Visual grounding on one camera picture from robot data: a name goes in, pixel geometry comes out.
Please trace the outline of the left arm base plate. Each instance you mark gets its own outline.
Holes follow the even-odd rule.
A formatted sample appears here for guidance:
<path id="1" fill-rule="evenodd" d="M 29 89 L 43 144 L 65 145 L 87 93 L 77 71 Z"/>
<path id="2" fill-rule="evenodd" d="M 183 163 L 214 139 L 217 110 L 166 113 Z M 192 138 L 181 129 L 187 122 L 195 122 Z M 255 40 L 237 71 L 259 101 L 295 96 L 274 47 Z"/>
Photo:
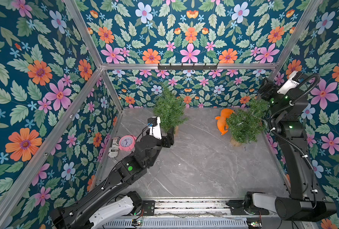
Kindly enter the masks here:
<path id="1" fill-rule="evenodd" d="M 156 202 L 154 200 L 144 200 L 135 212 L 135 216 L 154 216 Z"/>

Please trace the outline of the green christmas tree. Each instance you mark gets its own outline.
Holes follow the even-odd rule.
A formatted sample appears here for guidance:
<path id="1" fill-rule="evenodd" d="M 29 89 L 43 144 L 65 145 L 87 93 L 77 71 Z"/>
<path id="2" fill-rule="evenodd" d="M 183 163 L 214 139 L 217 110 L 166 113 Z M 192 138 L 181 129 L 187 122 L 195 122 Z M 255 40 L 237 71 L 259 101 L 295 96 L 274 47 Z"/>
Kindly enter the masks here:
<path id="1" fill-rule="evenodd" d="M 269 108 L 264 100 L 251 99 L 248 108 L 237 109 L 226 119 L 231 144 L 239 147 L 258 141 L 258 136 L 265 130 L 264 117 Z"/>
<path id="2" fill-rule="evenodd" d="M 185 105 L 181 98 L 176 98 L 168 86 L 161 87 L 162 93 L 155 100 L 153 112 L 155 116 L 160 117 L 161 128 L 168 132 L 186 122 L 188 118 L 185 117 Z"/>

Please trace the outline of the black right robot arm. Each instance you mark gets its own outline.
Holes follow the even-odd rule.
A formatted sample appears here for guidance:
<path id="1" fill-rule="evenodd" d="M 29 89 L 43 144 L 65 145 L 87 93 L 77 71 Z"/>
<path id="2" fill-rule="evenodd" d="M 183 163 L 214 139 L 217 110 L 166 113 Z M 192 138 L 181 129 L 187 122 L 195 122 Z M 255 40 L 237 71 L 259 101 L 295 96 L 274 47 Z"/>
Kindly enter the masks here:
<path id="1" fill-rule="evenodd" d="M 244 209 L 248 213 L 267 210 L 283 221 L 318 222 L 337 212 L 336 204 L 326 200 L 309 159 L 307 133 L 298 120 L 307 107 L 308 94 L 320 82 L 318 74 L 289 79 L 283 86 L 264 79 L 260 98 L 270 104 L 267 119 L 270 132 L 277 138 L 286 159 L 290 179 L 289 197 L 276 197 L 262 192 L 248 192 Z"/>

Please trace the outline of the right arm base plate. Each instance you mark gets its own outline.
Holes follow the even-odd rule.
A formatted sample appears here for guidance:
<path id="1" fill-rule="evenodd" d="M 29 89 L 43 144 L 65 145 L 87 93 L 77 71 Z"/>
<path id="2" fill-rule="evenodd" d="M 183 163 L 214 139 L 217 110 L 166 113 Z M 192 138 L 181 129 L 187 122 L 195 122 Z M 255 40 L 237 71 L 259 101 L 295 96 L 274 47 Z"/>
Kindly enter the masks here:
<path id="1" fill-rule="evenodd" d="M 226 203 L 227 207 L 229 207 L 232 215 L 269 215 L 270 211 L 266 209 L 261 209 L 258 207 L 254 207 L 245 203 L 244 200 L 229 200 Z"/>

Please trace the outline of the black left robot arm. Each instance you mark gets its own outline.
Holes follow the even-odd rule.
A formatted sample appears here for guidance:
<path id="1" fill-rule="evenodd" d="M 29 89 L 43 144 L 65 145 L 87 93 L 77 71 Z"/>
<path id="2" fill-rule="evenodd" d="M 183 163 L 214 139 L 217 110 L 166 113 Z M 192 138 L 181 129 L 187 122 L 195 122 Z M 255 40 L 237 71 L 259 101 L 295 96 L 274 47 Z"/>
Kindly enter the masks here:
<path id="1" fill-rule="evenodd" d="M 109 200 L 144 176 L 160 154 L 162 148 L 174 145 L 174 134 L 168 132 L 162 139 L 143 136 L 135 143 L 132 153 L 119 161 L 108 177 L 91 192 L 68 207 L 51 212 L 53 227 L 57 229 L 91 229 L 90 217 Z"/>

